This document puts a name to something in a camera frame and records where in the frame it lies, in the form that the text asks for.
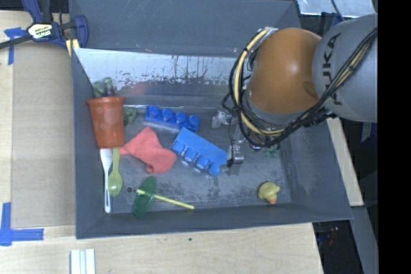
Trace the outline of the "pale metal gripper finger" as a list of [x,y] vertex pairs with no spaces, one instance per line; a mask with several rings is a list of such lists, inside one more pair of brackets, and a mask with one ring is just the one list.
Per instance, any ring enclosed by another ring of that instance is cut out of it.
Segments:
[[211,128],[217,129],[221,126],[232,125],[232,115],[226,110],[217,110],[216,115],[212,117]]
[[241,152],[241,146],[239,144],[229,146],[227,152],[227,167],[232,167],[235,164],[242,164],[243,161],[244,156]]

